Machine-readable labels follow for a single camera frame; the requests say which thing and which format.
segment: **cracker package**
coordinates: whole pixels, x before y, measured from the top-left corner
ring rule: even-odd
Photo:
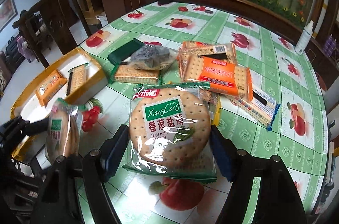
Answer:
[[[188,59],[191,55],[206,56],[222,60],[225,62],[233,63],[235,65],[238,64],[236,51],[233,43],[224,45],[199,45],[196,47],[182,48],[180,49],[179,52],[179,70],[181,78],[187,66]]]
[[[137,85],[129,118],[127,170],[209,183],[216,180],[208,144],[208,82]]]
[[[35,90],[41,106],[46,106],[50,99],[67,83],[67,79],[54,70]]]
[[[87,68],[89,63],[77,66],[69,70],[69,78],[67,85],[67,96],[73,94],[79,87],[81,87],[87,79]]]
[[[163,70],[171,66],[178,51],[159,45],[145,44],[131,55],[129,66],[141,70]]]
[[[253,99],[250,69],[225,61],[190,56],[183,81],[208,81],[212,92]]]
[[[110,83],[114,81],[149,85],[161,84],[159,70],[138,70],[127,65],[127,62],[122,62],[113,68]]]
[[[51,164],[60,155],[78,154],[82,119],[78,106],[69,105],[60,98],[53,104],[45,149],[45,156]]]
[[[272,124],[280,104],[269,94],[253,85],[253,100],[247,102],[241,98],[227,96],[234,105],[238,105],[245,112],[263,124],[268,131],[272,130]]]

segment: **yellow box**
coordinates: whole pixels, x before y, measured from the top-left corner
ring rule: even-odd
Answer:
[[[87,81],[85,84],[66,97],[67,83],[48,102],[46,107],[40,106],[38,98],[35,95],[35,90],[41,85],[48,75],[50,75],[54,70],[58,70],[60,74],[68,80],[68,71],[85,63],[89,63]],[[11,108],[11,119],[21,115],[24,120],[30,121],[31,123],[42,120],[49,115],[57,98],[63,98],[68,104],[83,105],[101,91],[107,83],[108,80],[101,65],[89,56],[83,49],[75,48],[50,65],[30,82],[13,104]],[[18,161],[28,163],[36,152],[39,151],[39,147],[42,147],[40,144],[33,144],[34,141],[43,142],[45,141],[45,136],[43,134],[33,137],[26,136],[13,151],[12,157]]]

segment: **wooden chair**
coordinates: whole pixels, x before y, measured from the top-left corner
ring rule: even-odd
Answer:
[[[92,33],[89,30],[84,14],[82,13],[77,0],[71,0],[73,6],[80,18],[82,25],[90,36]],[[74,40],[69,28],[67,27],[64,14],[60,8],[58,0],[40,0],[34,6],[32,6],[25,14],[23,14],[18,21],[13,23],[13,28],[19,28],[22,31],[29,47],[35,53],[37,59],[41,61],[43,66],[47,68],[49,66],[48,61],[42,54],[37,43],[39,42],[29,18],[34,14],[40,12],[42,19],[44,20],[49,34],[55,40],[62,54],[66,54],[77,47],[77,43]]]

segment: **green checkered tablecloth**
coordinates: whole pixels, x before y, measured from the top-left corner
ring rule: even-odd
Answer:
[[[305,211],[309,213],[324,178],[328,124],[321,89],[307,56],[298,56],[291,44],[273,32],[214,8],[183,3],[159,6],[153,3],[133,13],[143,14],[136,17],[138,15],[130,13],[105,26],[102,30],[110,32],[110,36],[99,46],[90,48],[86,42],[80,45],[102,65],[107,75],[113,68],[107,56],[132,38],[159,42],[173,49],[178,49],[184,40],[223,44],[239,37],[247,38],[245,48],[244,45],[236,46],[238,63],[250,68],[253,84],[274,97],[281,107],[272,131],[268,132],[245,111],[222,98],[219,130],[238,149],[245,149],[253,156],[270,158],[278,154],[297,186]],[[177,28],[173,22],[177,18],[187,26]],[[164,76],[164,83],[169,81],[180,81],[177,62]],[[128,123],[133,86],[114,82],[95,96],[102,103],[104,112],[93,131],[82,134],[80,154],[99,148],[121,124]],[[299,135],[302,133],[296,133],[294,127],[290,128],[293,104],[299,111],[304,111],[301,116],[306,132],[302,136]],[[126,163],[126,156],[120,166]],[[148,187],[154,181],[162,181],[162,177],[136,174],[120,167],[116,176],[106,183],[122,223],[215,223],[231,187],[218,172],[215,183],[204,185],[205,193],[197,206],[176,211],[165,206],[159,195],[148,194]],[[256,178],[244,223],[251,223],[253,219],[259,186],[260,179]],[[93,223],[81,181],[79,194],[85,222]]]

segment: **biscuit package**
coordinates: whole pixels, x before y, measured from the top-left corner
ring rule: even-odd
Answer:
[[[250,69],[225,61],[190,56],[183,81],[208,81],[210,91],[240,97],[252,101],[252,79]]]
[[[67,83],[67,79],[54,70],[35,90],[41,106],[46,106],[50,99]]]
[[[129,158],[123,168],[214,182],[210,112],[203,100],[209,86],[208,82],[137,85],[131,98]]]
[[[122,62],[113,68],[110,83],[114,81],[149,85],[161,84],[159,70],[139,70],[127,65],[127,62]]]
[[[179,70],[181,78],[191,55],[206,56],[238,65],[233,43],[223,45],[201,45],[200,42],[186,41],[179,51]]]
[[[78,106],[69,105],[60,98],[53,104],[45,149],[45,156],[51,164],[60,155],[78,154],[82,119]]]

